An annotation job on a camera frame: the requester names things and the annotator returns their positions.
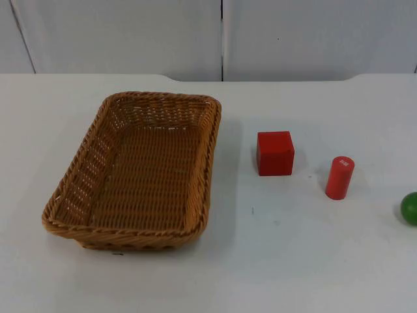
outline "red wooden cylinder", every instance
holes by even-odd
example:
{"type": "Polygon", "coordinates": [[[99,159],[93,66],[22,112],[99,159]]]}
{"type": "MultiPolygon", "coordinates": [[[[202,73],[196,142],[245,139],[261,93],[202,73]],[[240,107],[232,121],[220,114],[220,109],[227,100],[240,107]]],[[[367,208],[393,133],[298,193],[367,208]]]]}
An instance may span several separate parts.
{"type": "Polygon", "coordinates": [[[326,195],[333,200],[345,198],[354,169],[354,162],[347,156],[333,159],[327,180],[326,195]]]}

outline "red wooden block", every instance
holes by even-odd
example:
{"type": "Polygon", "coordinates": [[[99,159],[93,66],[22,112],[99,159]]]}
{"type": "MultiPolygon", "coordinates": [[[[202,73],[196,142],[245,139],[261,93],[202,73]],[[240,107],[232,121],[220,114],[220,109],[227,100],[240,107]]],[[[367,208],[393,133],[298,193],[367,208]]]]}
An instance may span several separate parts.
{"type": "Polygon", "coordinates": [[[260,176],[291,175],[294,153],[289,132],[258,132],[256,159],[260,176]]]}

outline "green fruit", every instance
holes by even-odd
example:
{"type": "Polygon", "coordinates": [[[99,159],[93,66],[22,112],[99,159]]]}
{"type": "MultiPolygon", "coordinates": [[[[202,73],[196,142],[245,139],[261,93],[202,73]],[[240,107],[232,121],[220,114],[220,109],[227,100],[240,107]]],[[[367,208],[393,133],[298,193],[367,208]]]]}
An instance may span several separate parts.
{"type": "Polygon", "coordinates": [[[407,194],[401,201],[401,214],[411,225],[417,225],[417,192],[407,194]]]}

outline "wicker basket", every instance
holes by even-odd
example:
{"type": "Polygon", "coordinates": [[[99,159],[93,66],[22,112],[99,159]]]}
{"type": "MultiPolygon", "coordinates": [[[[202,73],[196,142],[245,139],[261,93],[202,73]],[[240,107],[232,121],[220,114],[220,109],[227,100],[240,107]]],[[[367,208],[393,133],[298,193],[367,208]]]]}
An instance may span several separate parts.
{"type": "Polygon", "coordinates": [[[44,209],[44,227],[99,250],[197,239],[207,224],[220,115],[208,96],[108,97],[44,209]]]}

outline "white tabletop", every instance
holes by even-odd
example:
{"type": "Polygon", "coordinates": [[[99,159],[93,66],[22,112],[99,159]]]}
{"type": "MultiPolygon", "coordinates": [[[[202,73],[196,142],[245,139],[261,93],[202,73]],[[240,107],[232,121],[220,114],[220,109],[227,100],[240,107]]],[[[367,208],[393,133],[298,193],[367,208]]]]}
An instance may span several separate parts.
{"type": "Polygon", "coordinates": [[[417,76],[188,83],[149,75],[0,75],[3,312],[417,312],[417,76]],[[208,226],[194,245],[100,252],[40,216],[107,95],[206,94],[223,107],[208,226]],[[259,177],[257,132],[289,130],[289,177],[259,177]],[[323,192],[354,159],[347,198],[323,192]]]}

